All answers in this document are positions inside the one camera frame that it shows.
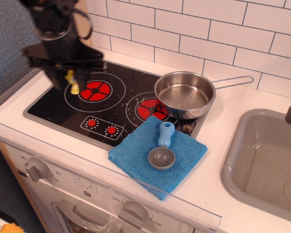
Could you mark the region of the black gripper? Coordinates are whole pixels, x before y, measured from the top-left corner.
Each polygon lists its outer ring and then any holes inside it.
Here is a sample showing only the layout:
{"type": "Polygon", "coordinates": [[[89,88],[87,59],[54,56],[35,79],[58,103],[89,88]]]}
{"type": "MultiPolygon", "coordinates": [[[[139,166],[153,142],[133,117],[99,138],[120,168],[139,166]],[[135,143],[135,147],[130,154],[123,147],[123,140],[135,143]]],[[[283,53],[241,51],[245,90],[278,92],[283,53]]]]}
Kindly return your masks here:
{"type": "Polygon", "coordinates": [[[31,67],[42,68],[57,90],[64,87],[62,69],[75,70],[74,77],[80,91],[86,89],[89,71],[103,71],[103,54],[85,44],[80,39],[42,41],[22,49],[31,67]]]}

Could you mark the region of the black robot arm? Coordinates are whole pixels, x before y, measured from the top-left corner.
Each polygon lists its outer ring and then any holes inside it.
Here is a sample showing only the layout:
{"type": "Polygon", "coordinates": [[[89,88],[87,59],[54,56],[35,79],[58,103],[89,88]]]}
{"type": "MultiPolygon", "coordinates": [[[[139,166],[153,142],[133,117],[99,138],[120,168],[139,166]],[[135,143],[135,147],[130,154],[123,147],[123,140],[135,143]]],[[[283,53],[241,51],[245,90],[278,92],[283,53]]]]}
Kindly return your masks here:
{"type": "Polygon", "coordinates": [[[92,31],[85,36],[77,31],[74,15],[88,15],[75,7],[75,0],[23,0],[22,4],[29,10],[41,40],[23,48],[28,65],[41,68],[58,90],[67,81],[72,94],[84,91],[90,73],[106,69],[103,54],[83,43],[92,31]]]}

